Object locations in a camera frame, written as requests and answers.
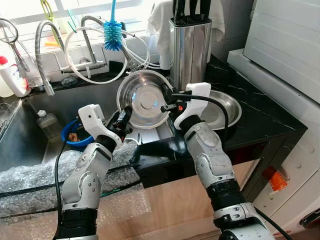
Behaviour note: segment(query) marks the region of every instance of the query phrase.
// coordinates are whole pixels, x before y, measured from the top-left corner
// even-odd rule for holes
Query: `kitchen sink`
[[[93,84],[56,90],[54,96],[33,93],[20,100],[18,107],[0,135],[0,172],[21,165],[32,166],[55,157],[62,141],[49,141],[36,120],[37,112],[53,113],[63,126],[78,116],[78,109],[88,104],[99,104],[106,119],[117,110],[116,95],[121,80],[108,84]],[[127,138],[143,145],[173,136],[171,125],[163,123],[157,128],[145,130],[133,127]],[[69,145],[67,150],[83,151]]]

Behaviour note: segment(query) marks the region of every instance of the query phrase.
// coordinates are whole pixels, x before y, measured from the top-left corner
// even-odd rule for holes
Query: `white bottle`
[[[36,120],[36,123],[42,129],[47,138],[53,141],[59,139],[62,126],[57,117],[53,113],[46,113],[45,110],[40,110],[37,114],[39,118]]]
[[[5,80],[2,79],[0,75],[0,97],[7,98],[14,94],[13,91],[11,91],[10,87],[6,84]]]
[[[27,78],[21,77],[18,66],[10,65],[4,56],[0,56],[0,76],[17,97],[22,98],[30,93]]]

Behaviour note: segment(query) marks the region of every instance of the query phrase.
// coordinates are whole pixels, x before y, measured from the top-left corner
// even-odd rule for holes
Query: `faucet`
[[[86,20],[92,20],[92,21],[96,22],[97,24],[99,24],[101,27],[104,26],[104,23],[100,19],[98,19],[98,18],[96,18],[94,16],[87,15],[87,16],[83,16],[81,18],[81,27],[85,26],[85,21]],[[97,63],[97,59],[96,59],[94,50],[92,49],[92,46],[90,44],[90,41],[89,41],[88,34],[87,34],[86,30],[83,30],[83,37],[84,37],[86,46],[89,49],[89,53],[90,53],[90,56],[91,56],[91,61],[92,61],[93,64],[96,64]],[[133,62],[133,60],[129,56],[128,51],[125,48],[125,46],[122,45],[121,50],[123,52],[124,57],[127,59],[128,65],[130,66],[130,69],[132,70],[132,72],[140,70],[141,66],[137,65],[136,63]]]
[[[84,16],[82,19],[81,19],[81,27],[84,27],[85,26],[85,21],[86,20],[92,20],[92,21],[95,21],[96,23],[98,23],[99,25],[103,26],[104,23],[102,21],[100,21],[99,19],[97,19],[96,17],[93,17],[93,16]],[[98,68],[102,68],[104,67],[106,64],[107,64],[107,59],[106,59],[106,56],[105,56],[105,53],[103,52],[103,49],[102,49],[102,53],[103,53],[103,56],[104,56],[104,60],[105,61],[98,61],[96,59],[96,56],[95,56],[95,53],[92,49],[92,46],[89,42],[89,38],[88,38],[88,34],[85,30],[83,30],[83,36],[84,36],[84,40],[85,40],[85,43],[89,49],[89,53],[90,53],[90,57],[91,57],[91,61],[89,61],[87,58],[83,58],[82,60],[80,60],[79,64],[76,64],[75,67],[76,69],[81,72],[81,71],[87,71],[88,73],[88,76],[90,76],[90,70],[92,69],[98,69]],[[69,73],[73,73],[74,71],[71,69],[70,66],[66,66],[66,67],[61,67],[60,64],[59,64],[59,61],[58,61],[58,58],[57,56],[55,55],[55,59],[56,59],[56,62],[58,63],[59,65],[59,68],[60,68],[60,71],[62,74],[69,74]]]
[[[56,36],[58,38],[58,41],[60,43],[60,46],[61,46],[61,49],[63,50],[63,52],[65,51],[65,45],[64,45],[64,42],[62,41],[61,34],[60,34],[58,28],[56,27],[56,25],[54,25],[49,20],[43,20],[43,21],[41,21],[39,23],[39,25],[38,25],[38,27],[36,29],[35,38],[34,38],[34,51],[35,51],[36,66],[37,66],[37,68],[39,70],[40,77],[42,79],[45,92],[49,96],[53,96],[53,95],[55,95],[55,91],[52,88],[51,84],[49,83],[48,79],[46,78],[46,74],[45,74],[45,71],[44,71],[44,66],[42,64],[41,54],[40,54],[41,33],[42,33],[42,30],[43,30],[45,25],[50,25],[51,29],[56,33]]]

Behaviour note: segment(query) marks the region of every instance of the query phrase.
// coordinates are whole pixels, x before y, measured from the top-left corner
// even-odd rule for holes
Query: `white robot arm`
[[[203,97],[209,96],[210,89],[211,85],[205,82],[186,86],[189,94]],[[213,222],[221,230],[219,240],[274,240],[253,204],[247,202],[241,193],[219,136],[200,119],[208,102],[190,99],[186,107],[179,104],[176,102],[161,110],[171,111],[174,127],[184,133],[196,174],[211,199]]]
[[[192,95],[208,97],[209,83],[188,84]],[[220,228],[219,240],[274,240],[252,203],[240,191],[229,157],[224,153],[219,136],[201,121],[207,102],[191,99],[163,106],[171,111],[174,126],[184,133],[187,149],[195,170],[211,199],[214,224]],[[79,109],[83,126],[95,142],[87,146],[76,163],[74,172],[62,189],[63,214],[55,239],[98,240],[96,218],[101,183],[112,159],[112,152],[122,143],[132,109],[125,108],[107,123],[99,105]]]
[[[85,130],[93,136],[76,162],[73,173],[62,187],[62,219],[54,239],[98,240],[96,219],[102,180],[110,168],[112,152],[118,148],[126,134],[132,109],[116,112],[109,122],[99,105],[90,104],[78,111]]]

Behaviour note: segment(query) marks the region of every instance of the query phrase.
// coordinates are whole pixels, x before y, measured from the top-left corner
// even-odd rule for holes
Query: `blue bowl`
[[[68,137],[67,134],[69,133],[69,129],[70,127],[72,126],[72,124],[75,123],[76,120],[73,120],[71,122],[69,122],[62,130],[61,132],[61,139],[62,141],[64,142],[66,140],[66,138]],[[79,123],[76,123],[72,129],[71,129],[71,133],[75,133],[76,130],[77,130],[77,127],[79,127]],[[73,147],[78,147],[78,148],[81,148],[81,147],[85,147],[87,146],[88,144],[90,143],[93,143],[94,142],[94,138],[92,136],[89,136],[87,137],[86,139],[83,139],[82,141],[66,141],[67,144],[69,144],[70,146],[73,146]]]

